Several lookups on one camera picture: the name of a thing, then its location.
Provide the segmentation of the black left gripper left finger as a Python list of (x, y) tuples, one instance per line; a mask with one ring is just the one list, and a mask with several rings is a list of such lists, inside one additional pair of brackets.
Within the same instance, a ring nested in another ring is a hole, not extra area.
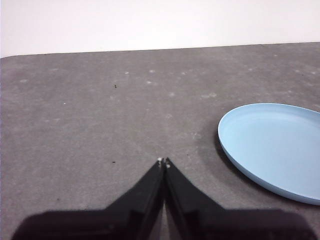
[(46, 211), (27, 217), (14, 240), (147, 240), (164, 203), (163, 160), (104, 209)]

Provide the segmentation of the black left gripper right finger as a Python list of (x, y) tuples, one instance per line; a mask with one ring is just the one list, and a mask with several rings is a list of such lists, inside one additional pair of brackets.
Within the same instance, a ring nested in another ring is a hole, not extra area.
[(226, 209), (164, 159), (166, 208), (183, 240), (315, 240), (299, 214), (280, 209)]

